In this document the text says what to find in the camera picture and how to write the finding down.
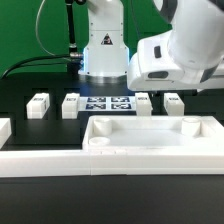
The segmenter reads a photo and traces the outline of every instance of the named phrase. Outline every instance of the black platform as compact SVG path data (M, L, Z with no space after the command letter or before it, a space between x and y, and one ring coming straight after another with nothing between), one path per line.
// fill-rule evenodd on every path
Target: black platform
M43 120L27 120L26 104L48 92ZM67 93L81 96L134 95L125 83L79 83L65 73L17 73L0 81L0 117L10 117L13 135L2 150L81 148L88 117L61 119ZM186 115L224 120L224 90L179 91ZM153 114L165 114L154 93ZM0 223L47 224L223 224L224 176L83 176L0 179Z

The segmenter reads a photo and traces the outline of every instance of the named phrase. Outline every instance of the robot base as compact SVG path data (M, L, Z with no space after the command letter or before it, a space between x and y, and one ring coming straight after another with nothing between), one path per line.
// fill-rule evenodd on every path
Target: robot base
M127 75L121 76L92 76L79 71L79 80L83 82L92 82L97 84L116 84L127 81Z

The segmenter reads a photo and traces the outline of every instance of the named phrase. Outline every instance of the robot logo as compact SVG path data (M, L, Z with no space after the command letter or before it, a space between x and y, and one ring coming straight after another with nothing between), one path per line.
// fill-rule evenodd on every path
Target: robot logo
M101 42L101 45L113 45L112 40L108 33L106 34L103 41Z

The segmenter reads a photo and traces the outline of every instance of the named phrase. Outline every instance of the cable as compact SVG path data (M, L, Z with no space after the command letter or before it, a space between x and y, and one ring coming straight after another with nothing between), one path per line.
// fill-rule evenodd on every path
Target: cable
M45 65L67 65L67 62L55 62L55 63L43 63L43 64L21 65L20 68L24 68L24 67L33 67L33 66L45 66Z
M70 56L67 54L63 54L63 55L54 55L54 56L42 56L42 57L35 57L35 58L29 58L23 61L20 61L14 65L12 65L10 68L8 68L3 75L1 76L1 79L5 79L7 77L7 75L17 69L20 68L21 66L23 66L26 63L32 62L32 61L41 61L41 60L53 60L53 59L57 59L57 58L69 58Z
M36 18L36 26L35 26L35 33L36 33L36 39L37 39L37 42L39 43L40 47L42 48L42 50L44 50L46 53L50 54L50 55L55 55L54 53L48 51L44 45L42 44L41 40L40 40L40 36L39 36L39 23L40 23L40 16L41 16L41 13L42 13L42 10L44 8L44 4L46 3L46 0L43 0L41 5L40 5L40 8L38 10L38 13L37 13L37 18Z
M133 7L133 0L130 0L130 3L131 3L131 15L132 15L132 19L133 19L134 26L135 26L135 31L136 31L138 40L140 40L141 39L140 38L140 31L139 31L139 26L138 26L136 16L135 16L135 11L134 11L134 7Z

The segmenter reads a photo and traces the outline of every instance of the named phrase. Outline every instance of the white cylinder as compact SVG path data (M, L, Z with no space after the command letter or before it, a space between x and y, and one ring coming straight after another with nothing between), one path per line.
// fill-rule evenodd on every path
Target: white cylinder
M98 136L108 136L112 133L112 121L110 118L98 118L93 122L93 132Z
M186 136L196 137L201 132L201 121L198 118L186 117L182 119L181 133Z
M91 146L106 146L110 144L110 139L105 137L95 137L89 140Z

